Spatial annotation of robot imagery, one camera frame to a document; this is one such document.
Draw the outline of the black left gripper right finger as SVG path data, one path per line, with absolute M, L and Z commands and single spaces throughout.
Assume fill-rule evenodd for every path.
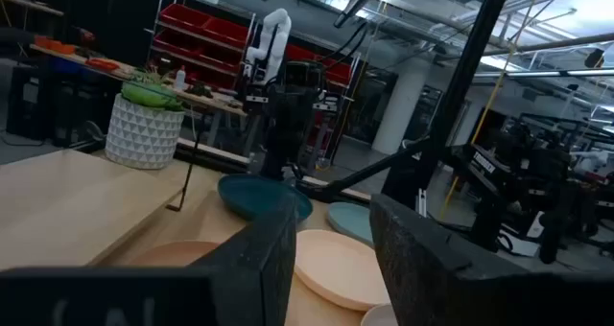
M 374 195 L 376 258 L 401 325 L 613 323 L 607 272 L 539 272 L 472 244 L 389 198 Z

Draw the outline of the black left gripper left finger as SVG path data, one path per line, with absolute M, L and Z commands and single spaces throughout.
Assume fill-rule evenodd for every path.
M 281 325 L 296 199 L 185 267 L 39 267 L 1 273 L 4 325 Z

